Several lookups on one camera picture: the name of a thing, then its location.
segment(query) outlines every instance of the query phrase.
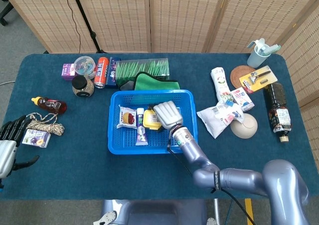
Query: brown bottle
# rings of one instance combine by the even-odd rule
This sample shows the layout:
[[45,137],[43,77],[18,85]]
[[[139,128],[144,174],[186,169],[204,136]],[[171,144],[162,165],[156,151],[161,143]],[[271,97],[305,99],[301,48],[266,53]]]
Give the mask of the brown bottle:
[[54,114],[63,114],[66,111],[66,103],[57,100],[51,100],[47,97],[36,97],[31,99],[35,105]]
[[269,124],[280,142],[288,142],[291,131],[291,120],[286,107],[283,85],[272,83],[264,88],[264,97],[268,110]]

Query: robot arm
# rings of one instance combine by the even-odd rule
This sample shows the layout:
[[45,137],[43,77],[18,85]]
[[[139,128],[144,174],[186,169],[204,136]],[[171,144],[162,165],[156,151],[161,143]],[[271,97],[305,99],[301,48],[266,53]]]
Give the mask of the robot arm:
[[23,115],[13,122],[7,122],[0,128],[0,192],[3,189],[2,179],[5,179],[14,170],[31,166],[39,158],[39,156],[35,156],[25,163],[15,162],[16,152],[29,122],[30,120]]
[[293,164],[285,160],[268,162],[263,173],[242,169],[223,169],[213,164],[194,140],[173,102],[154,107],[160,122],[170,130],[190,164],[200,168],[193,173],[194,183],[201,188],[233,189],[268,197],[273,225],[308,225],[303,204],[309,191]]

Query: blue tablecloth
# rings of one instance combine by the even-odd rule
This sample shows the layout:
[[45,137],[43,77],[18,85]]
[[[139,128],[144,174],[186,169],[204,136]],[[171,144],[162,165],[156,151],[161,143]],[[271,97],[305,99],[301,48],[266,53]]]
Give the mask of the blue tablecloth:
[[[168,58],[171,79],[181,89],[194,95],[197,111],[216,105],[211,69],[223,67],[230,89],[230,72],[245,65],[248,54],[134,53],[92,54],[95,61],[102,56],[118,56],[123,60]],[[34,54],[27,56],[9,102],[5,121],[23,114],[46,111],[31,101],[43,96],[67,102],[68,109],[58,122],[64,134],[52,135],[46,149],[27,145],[19,147],[17,162],[35,155],[40,159],[31,167],[14,171],[5,180],[1,199],[191,199],[223,196],[211,195],[197,188],[181,164],[170,154],[113,155],[107,149],[108,115],[111,95],[116,89],[96,89],[90,98],[78,98],[71,82],[61,79],[63,63],[73,63],[78,54]],[[280,143],[271,132],[262,91],[251,95],[255,107],[249,111],[258,122],[251,139],[239,139],[226,128],[217,139],[197,118],[199,145],[219,168],[241,168],[262,171],[272,159],[292,162],[304,178],[311,195],[319,193],[319,177],[311,153],[305,127],[284,59],[272,55],[268,64],[284,85],[293,129],[290,142]],[[238,197],[252,197],[234,193]]]

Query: yellow tape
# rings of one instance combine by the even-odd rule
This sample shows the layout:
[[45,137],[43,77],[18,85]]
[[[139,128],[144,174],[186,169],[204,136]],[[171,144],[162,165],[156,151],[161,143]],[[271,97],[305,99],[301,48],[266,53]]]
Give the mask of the yellow tape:
[[[247,213],[251,217],[251,219],[254,220],[253,207],[251,206],[251,199],[245,199],[245,208]],[[248,218],[247,218],[247,225],[253,225]]]

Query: drink can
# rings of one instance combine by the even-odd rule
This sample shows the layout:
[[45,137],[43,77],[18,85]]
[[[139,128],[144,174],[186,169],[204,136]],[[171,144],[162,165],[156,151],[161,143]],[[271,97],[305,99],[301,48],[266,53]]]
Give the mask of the drink can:
[[109,59],[101,57],[97,64],[96,75],[94,78],[94,86],[96,88],[104,88],[106,83],[106,75],[108,73]]

